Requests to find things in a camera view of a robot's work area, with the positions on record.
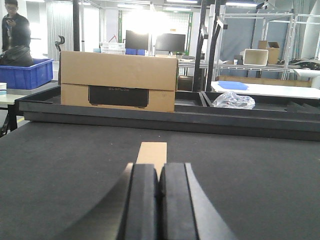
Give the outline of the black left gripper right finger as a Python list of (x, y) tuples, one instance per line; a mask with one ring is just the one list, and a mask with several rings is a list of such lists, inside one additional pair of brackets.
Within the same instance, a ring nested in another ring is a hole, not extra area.
[(166, 163), (160, 177), (162, 240), (236, 240), (190, 163)]

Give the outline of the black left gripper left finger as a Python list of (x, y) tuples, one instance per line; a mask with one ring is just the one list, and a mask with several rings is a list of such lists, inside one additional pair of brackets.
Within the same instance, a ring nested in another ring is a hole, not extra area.
[(56, 240), (156, 240), (158, 180), (153, 164), (128, 163), (111, 190)]

